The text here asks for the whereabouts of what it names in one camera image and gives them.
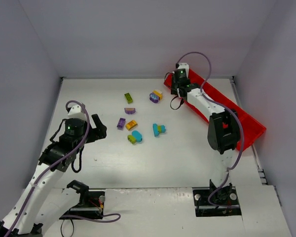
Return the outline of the cyan green lego cluster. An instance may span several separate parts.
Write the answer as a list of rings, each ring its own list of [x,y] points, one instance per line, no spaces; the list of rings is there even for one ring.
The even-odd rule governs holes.
[[[156,123],[153,123],[152,130],[153,130],[154,137],[158,137],[160,134],[166,132],[166,127],[165,125],[158,125]]]

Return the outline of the purple rectangular lego brick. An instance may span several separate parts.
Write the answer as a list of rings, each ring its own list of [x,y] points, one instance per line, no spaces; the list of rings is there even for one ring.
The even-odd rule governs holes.
[[[122,130],[125,126],[125,123],[126,123],[126,119],[125,118],[120,118],[118,123],[117,123],[117,129],[120,129]]]

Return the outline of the orange curved lego brick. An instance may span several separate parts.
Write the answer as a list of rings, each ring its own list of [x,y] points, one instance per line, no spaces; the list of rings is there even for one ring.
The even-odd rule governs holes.
[[[130,130],[134,129],[137,125],[138,125],[138,123],[135,120],[131,120],[125,125],[125,127],[128,131],[130,131]]]

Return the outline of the green long lego brick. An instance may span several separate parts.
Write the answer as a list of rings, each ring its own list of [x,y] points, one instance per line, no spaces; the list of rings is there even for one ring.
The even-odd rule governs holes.
[[[128,104],[133,103],[133,98],[131,97],[130,93],[125,93],[124,97],[125,97]]]

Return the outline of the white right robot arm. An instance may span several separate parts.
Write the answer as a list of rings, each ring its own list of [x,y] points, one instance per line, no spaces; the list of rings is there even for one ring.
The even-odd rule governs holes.
[[[216,165],[210,184],[216,193],[229,180],[229,173],[236,168],[244,150],[244,129],[237,112],[211,98],[204,90],[205,83],[192,83],[188,68],[179,66],[166,83],[171,93],[192,105],[208,120],[207,140],[215,151]]]

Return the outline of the cyan lego with green brick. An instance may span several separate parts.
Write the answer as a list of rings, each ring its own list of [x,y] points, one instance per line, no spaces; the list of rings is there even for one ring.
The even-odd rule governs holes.
[[[143,141],[143,136],[139,131],[134,130],[130,135],[127,136],[127,139],[131,144],[136,144]]]

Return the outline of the purple yellow white lego stack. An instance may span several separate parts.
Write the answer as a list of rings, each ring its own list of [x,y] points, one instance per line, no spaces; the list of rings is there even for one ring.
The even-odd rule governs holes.
[[[158,103],[163,98],[163,92],[155,89],[149,94],[149,100],[153,103]]]

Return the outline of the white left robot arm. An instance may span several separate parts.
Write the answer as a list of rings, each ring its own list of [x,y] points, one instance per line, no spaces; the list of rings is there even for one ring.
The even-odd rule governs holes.
[[[43,151],[30,183],[0,221],[0,237],[41,237],[69,209],[90,200],[89,187],[77,180],[69,182],[57,198],[46,200],[74,160],[82,157],[84,145],[107,136],[107,127],[97,114],[64,119],[62,123],[64,134]]]

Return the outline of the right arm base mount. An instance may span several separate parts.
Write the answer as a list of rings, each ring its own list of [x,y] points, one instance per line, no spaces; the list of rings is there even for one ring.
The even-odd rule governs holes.
[[[208,197],[212,192],[209,188],[193,188],[192,192],[196,217],[228,217],[242,215],[238,195],[234,187],[229,191],[227,187],[225,187],[211,197],[211,202],[214,205],[208,202]]]

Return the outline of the purple half-round lego brick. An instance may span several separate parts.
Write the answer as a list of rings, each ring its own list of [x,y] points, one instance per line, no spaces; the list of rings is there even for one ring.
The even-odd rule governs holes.
[[[135,108],[124,108],[124,111],[128,115],[133,115],[133,114],[136,113],[136,109]]]

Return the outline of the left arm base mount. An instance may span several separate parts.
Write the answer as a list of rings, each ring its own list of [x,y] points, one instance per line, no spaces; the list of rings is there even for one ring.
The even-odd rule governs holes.
[[[77,204],[69,208],[64,215],[74,215],[93,220],[102,220],[104,214],[105,191],[89,189],[89,186],[73,180],[67,188],[75,190],[79,196]]]

